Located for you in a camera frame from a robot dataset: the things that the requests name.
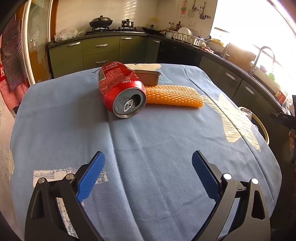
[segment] coca-cola can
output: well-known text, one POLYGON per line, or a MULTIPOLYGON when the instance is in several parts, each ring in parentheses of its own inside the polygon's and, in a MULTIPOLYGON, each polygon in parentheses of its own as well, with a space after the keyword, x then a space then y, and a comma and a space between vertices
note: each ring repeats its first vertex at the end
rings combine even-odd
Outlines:
POLYGON ((139 113, 145 106, 145 87, 124 64, 110 62, 98 73, 99 89, 106 108, 121 118, 139 113))

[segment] orange bubble texture mat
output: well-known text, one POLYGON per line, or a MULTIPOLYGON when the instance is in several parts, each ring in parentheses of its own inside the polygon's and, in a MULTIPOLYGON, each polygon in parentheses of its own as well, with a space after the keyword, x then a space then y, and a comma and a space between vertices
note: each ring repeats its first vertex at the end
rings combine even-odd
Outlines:
POLYGON ((167 104, 203 107, 200 94, 192 87, 182 85, 145 86, 148 104, 167 104))

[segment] cabinet drawer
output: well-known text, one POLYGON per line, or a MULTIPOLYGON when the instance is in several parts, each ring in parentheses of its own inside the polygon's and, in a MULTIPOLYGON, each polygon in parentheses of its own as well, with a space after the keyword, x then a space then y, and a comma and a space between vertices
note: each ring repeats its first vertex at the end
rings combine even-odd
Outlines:
POLYGON ((97 53, 108 53, 119 51, 120 36, 99 37, 82 40, 83 56, 97 53))
POLYGON ((148 38, 144 63, 156 63, 160 40, 148 38))
POLYGON ((199 67, 209 76, 220 90, 222 90, 230 99, 233 98, 242 78, 204 56, 200 61, 199 67))
POLYGON ((84 69, 93 69, 102 67, 103 65, 112 62, 118 61, 119 52, 111 53, 99 53, 88 56, 83 56, 83 66, 84 69))
POLYGON ((271 113, 277 113, 272 105, 245 80, 242 81, 232 101, 238 106, 248 108, 263 123, 266 130, 274 128, 276 122, 270 118, 271 113))
POLYGON ((119 62, 124 64, 144 63, 147 37, 120 36, 119 62))
POLYGON ((50 48, 49 56, 55 78, 83 70, 81 41, 50 48))

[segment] window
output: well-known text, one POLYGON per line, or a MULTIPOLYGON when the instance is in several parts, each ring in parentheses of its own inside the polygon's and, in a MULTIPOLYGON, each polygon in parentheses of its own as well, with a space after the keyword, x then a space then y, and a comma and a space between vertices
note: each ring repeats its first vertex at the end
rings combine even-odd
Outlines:
MULTIPOLYGON (((276 57, 276 83, 286 93, 296 94, 296 37, 267 0, 218 0, 211 31, 211 35, 217 36, 215 28, 230 32, 228 41, 255 55, 258 48, 270 47, 276 57)), ((264 51, 267 54, 261 53, 257 66, 263 65, 271 72, 273 55, 268 49, 264 51)))

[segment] white tile wall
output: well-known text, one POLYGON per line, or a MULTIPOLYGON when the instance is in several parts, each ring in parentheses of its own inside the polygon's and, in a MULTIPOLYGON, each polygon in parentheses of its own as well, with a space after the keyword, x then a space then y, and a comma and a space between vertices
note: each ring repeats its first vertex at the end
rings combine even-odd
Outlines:
POLYGON ((205 15, 210 15, 211 19, 200 19, 199 11, 195 12, 193 18, 188 17, 187 13, 191 10, 193 1, 188 0, 187 9, 185 17, 181 18, 181 7, 184 0, 160 0, 157 10, 157 17, 159 18, 159 28, 165 28, 168 25, 168 22, 173 22, 176 24, 181 21, 182 27, 187 27, 189 29, 194 29, 198 34, 202 32, 203 37, 207 37, 210 34, 214 15, 216 12, 217 0, 196 0, 195 7, 200 9, 206 1, 206 8, 204 11, 205 15))
POLYGON ((113 20, 110 28, 118 28, 121 20, 127 18, 135 26, 148 25, 157 15, 157 7, 158 0, 59 0, 56 33, 65 28, 89 31, 89 22, 100 15, 113 20))

